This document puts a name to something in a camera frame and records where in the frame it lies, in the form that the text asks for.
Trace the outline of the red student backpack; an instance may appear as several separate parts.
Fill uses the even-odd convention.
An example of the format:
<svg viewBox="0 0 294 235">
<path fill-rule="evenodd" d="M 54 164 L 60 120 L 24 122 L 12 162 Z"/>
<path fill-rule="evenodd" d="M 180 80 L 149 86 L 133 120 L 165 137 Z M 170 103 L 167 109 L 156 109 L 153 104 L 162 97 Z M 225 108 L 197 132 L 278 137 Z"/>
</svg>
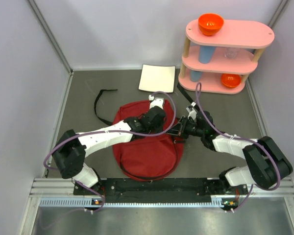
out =
<svg viewBox="0 0 294 235">
<path fill-rule="evenodd" d="M 166 121 L 162 132 L 151 133 L 151 137 L 139 136 L 134 141 L 112 147 L 118 165 L 131 179 L 163 179 L 177 168 L 182 158 L 186 139 L 167 134 L 180 119 L 174 116 L 174 110 L 168 100 L 165 100 L 163 110 L 166 113 Z"/>
</svg>

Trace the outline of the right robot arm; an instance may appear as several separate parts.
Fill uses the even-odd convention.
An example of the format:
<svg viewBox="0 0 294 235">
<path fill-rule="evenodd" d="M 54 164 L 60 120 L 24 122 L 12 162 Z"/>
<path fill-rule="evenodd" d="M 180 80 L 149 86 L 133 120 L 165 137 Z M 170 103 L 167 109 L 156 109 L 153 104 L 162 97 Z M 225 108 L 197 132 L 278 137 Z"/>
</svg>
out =
<svg viewBox="0 0 294 235">
<path fill-rule="evenodd" d="M 293 172 L 291 163 L 271 137 L 244 139 L 221 132 L 214 126 L 208 111 L 194 111 L 183 116 L 167 133 L 182 139 L 199 137 L 206 148 L 246 161 L 246 166 L 233 167 L 220 174 L 224 178 L 219 181 L 219 188 L 226 194 L 245 184 L 272 190 Z"/>
</svg>

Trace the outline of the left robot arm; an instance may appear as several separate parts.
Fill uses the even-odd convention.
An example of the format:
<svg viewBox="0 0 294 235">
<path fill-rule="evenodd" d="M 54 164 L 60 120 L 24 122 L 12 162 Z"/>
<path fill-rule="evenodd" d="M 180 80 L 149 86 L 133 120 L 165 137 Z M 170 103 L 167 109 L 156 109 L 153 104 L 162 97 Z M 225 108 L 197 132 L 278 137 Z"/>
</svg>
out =
<svg viewBox="0 0 294 235">
<path fill-rule="evenodd" d="M 96 194 L 101 190 L 100 177 L 94 169 L 85 164 L 85 158 L 101 149 L 162 131 L 165 118 L 163 107 L 150 106 L 140 117 L 128 117 L 94 133 L 76 134 L 69 130 L 60 140 L 65 144 L 52 154 L 52 158 L 63 179 L 72 178 L 82 183 L 90 194 Z"/>
</svg>

